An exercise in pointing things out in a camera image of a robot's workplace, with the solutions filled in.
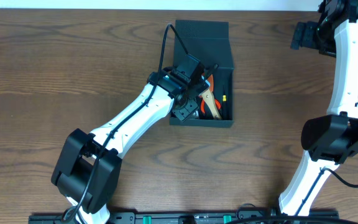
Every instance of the open box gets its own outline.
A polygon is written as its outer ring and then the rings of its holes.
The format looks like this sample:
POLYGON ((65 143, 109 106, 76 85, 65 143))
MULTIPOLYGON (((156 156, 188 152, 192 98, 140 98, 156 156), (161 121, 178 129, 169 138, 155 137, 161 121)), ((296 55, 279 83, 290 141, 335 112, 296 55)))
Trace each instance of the open box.
MULTIPOLYGON (((181 122, 175 115, 171 114, 171 125, 182 126, 204 126, 216 128, 230 128, 233 125, 233 57, 229 42, 229 23, 211 22, 211 21, 186 21, 177 20, 175 28, 182 41, 185 43, 189 54, 201 61, 206 67, 212 67, 215 63, 219 65, 214 78, 214 97, 220 104, 223 104, 223 88, 226 94, 227 106, 222 108, 222 117, 218 120, 212 117, 208 118, 200 112, 200 118, 188 118, 181 122)), ((179 41, 175 38, 175 49, 173 54, 173 66, 176 67, 183 60, 185 51, 182 49, 179 41)))

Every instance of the black mounting base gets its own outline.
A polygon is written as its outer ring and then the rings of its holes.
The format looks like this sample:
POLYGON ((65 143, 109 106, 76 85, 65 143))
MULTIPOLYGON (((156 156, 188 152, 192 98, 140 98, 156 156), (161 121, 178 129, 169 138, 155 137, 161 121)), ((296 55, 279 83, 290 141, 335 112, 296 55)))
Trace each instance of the black mounting base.
MULTIPOLYGON (((266 208, 242 208, 238 213, 239 218, 261 217, 262 214, 273 215, 274 210, 266 208)), ((339 218, 335 210, 311 210, 310 217, 339 218)), ((225 224, 236 221, 236 213, 231 212, 204 212, 204 213, 145 213, 133 212, 111 213, 107 224, 225 224)), ((59 215, 32 215, 29 224, 61 224, 59 215)))

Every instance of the robotic arm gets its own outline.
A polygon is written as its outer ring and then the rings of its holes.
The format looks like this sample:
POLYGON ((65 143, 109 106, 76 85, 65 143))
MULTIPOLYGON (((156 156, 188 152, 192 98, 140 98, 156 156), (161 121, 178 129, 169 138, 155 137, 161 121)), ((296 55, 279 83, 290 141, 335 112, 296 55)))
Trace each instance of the robotic arm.
MULTIPOLYGON (((56 185, 73 205, 62 216, 63 223, 73 217, 80 223, 106 223, 109 211, 106 203, 118 182, 121 162, 129 148, 159 119, 171 112, 184 121, 197 109, 196 97, 209 88, 203 78, 204 65, 187 53, 176 68, 161 69, 150 74, 142 93, 115 118, 92 130, 89 134, 74 130, 66 139, 52 174, 56 185), (85 157, 96 158, 92 165, 85 157)), ((218 66, 206 72, 206 77, 218 66)))
POLYGON ((301 163, 279 197, 280 211, 287 215, 308 216, 331 174, 325 170, 336 170, 358 153, 358 0, 327 0, 319 12, 318 23, 298 23, 291 47, 336 57, 334 90, 327 116, 311 119, 303 127, 301 163))

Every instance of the white background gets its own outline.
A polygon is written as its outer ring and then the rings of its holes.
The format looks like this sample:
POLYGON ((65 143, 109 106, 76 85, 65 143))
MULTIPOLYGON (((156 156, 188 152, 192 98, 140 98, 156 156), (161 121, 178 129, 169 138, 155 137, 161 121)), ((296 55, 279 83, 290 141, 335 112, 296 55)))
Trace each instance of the white background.
POLYGON ((0 8, 317 11, 323 0, 0 0, 0 8))

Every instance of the wooden tabletop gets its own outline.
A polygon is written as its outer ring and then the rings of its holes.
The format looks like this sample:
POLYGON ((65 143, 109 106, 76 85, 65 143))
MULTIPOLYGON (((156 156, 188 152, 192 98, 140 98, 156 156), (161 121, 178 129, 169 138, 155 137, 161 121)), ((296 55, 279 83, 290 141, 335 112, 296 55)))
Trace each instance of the wooden tabletop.
MULTIPOLYGON (((50 182, 66 137, 97 128, 135 99, 156 71, 163 30, 175 19, 229 22, 234 125, 159 121, 127 153, 109 206, 155 212, 273 205, 300 163, 304 123, 324 116, 331 99, 335 59, 290 50, 296 23, 318 17, 0 9, 0 223, 69 206, 50 182)), ((172 64, 171 32, 164 59, 172 64)), ((358 155, 338 172, 358 183, 358 155)), ((358 221, 358 189, 330 177, 313 208, 336 208, 358 221)))

